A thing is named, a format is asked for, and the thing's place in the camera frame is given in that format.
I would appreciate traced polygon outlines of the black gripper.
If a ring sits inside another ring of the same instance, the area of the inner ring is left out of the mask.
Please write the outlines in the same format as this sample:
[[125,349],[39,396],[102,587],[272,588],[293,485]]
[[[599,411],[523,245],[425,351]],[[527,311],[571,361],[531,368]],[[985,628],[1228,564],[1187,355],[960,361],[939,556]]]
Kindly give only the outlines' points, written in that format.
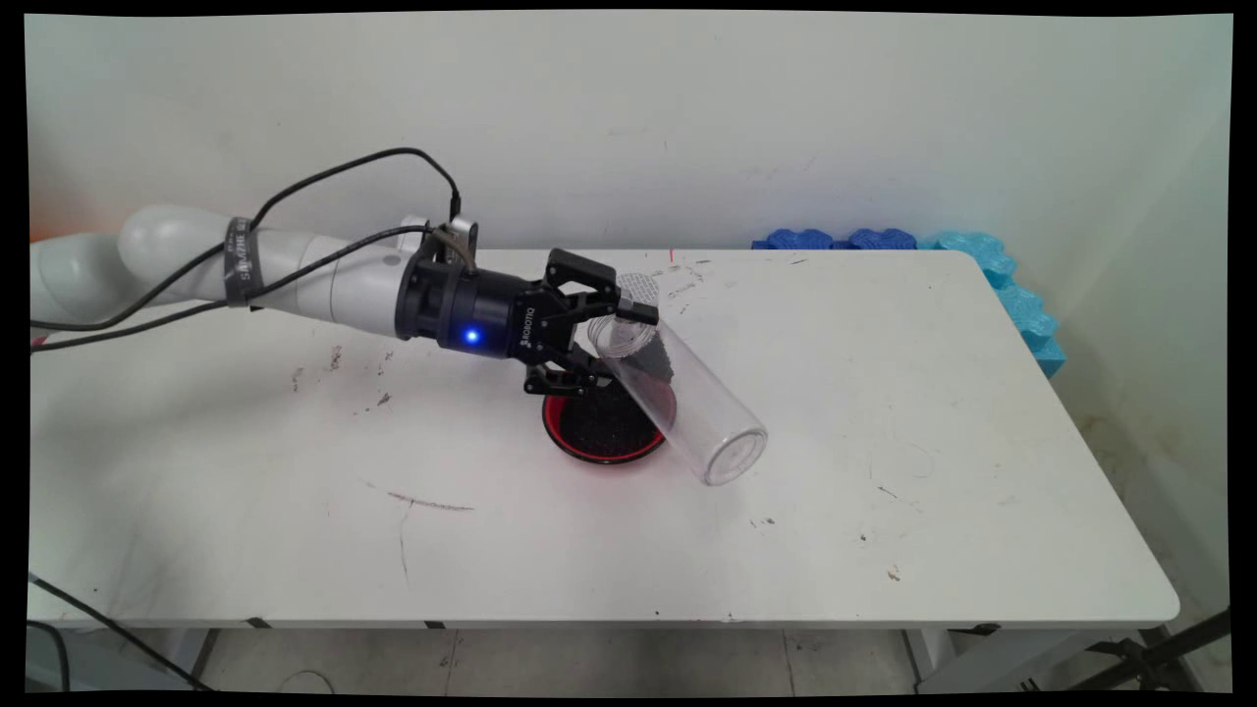
[[[488,359],[527,361],[522,389],[542,398],[593,398],[613,374],[591,353],[574,353],[574,330],[585,321],[615,316],[656,326],[655,304],[623,294],[613,268],[554,247],[542,279],[528,281],[481,267],[410,255],[396,299],[396,336],[434,340],[440,348]],[[553,323],[569,325],[551,333]],[[541,343],[561,353],[541,361]]]

